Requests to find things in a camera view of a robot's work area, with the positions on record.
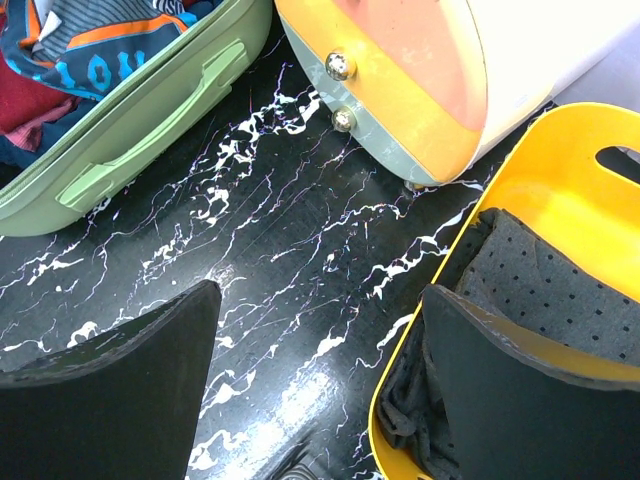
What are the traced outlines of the grey dotted cloth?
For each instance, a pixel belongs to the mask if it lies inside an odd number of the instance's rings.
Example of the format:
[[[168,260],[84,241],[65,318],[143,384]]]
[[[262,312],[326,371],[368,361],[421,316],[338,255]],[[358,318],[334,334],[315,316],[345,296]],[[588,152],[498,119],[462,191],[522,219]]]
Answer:
[[[639,305],[581,270],[505,210],[482,212],[441,272],[442,286],[483,310],[581,352],[639,363]],[[385,441],[435,479],[466,479],[455,453],[422,305],[383,383]]]

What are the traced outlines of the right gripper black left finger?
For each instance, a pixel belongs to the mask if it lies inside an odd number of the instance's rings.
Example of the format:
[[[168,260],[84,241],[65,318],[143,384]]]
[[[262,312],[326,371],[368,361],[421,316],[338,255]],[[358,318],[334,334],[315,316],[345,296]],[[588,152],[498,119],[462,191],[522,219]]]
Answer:
[[[221,291],[204,280],[150,312],[1,375],[4,479],[182,479]]]

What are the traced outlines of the green hard-shell suitcase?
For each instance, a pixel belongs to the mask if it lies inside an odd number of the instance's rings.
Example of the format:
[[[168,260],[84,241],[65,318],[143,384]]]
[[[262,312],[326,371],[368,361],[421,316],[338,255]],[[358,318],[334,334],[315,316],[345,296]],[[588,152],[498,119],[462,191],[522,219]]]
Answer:
[[[1,233],[29,237],[84,216],[232,90],[266,43],[273,5],[225,1],[145,61],[1,190]]]

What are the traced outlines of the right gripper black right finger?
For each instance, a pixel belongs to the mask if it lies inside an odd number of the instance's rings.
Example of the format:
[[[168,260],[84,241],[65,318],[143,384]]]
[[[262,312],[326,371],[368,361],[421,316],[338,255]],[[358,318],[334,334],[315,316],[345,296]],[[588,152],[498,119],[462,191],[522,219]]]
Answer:
[[[466,479],[636,479],[639,370],[427,286],[423,319]]]

